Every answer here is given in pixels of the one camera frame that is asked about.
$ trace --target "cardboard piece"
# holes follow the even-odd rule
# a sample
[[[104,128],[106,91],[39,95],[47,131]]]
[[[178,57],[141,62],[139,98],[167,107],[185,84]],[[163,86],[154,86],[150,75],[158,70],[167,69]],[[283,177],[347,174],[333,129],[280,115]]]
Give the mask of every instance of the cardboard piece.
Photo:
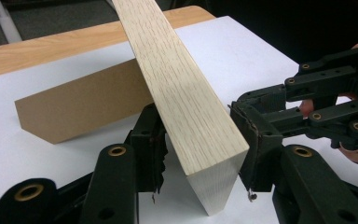
[[[15,102],[23,130],[52,144],[142,111],[153,99],[130,60]]]

